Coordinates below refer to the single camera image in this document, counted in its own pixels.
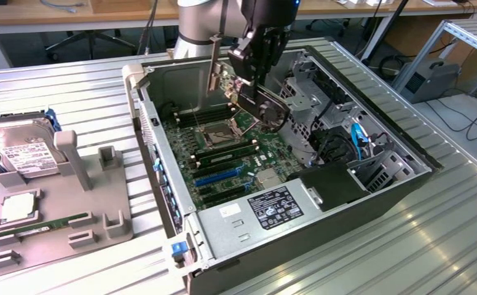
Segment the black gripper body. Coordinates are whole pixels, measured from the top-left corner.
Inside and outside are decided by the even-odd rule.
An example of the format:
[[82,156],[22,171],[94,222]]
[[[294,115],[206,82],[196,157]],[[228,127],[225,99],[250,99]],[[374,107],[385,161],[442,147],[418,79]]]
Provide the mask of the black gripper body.
[[246,19],[244,36],[264,28],[289,26],[296,19],[298,0],[250,0],[241,2],[241,14]]

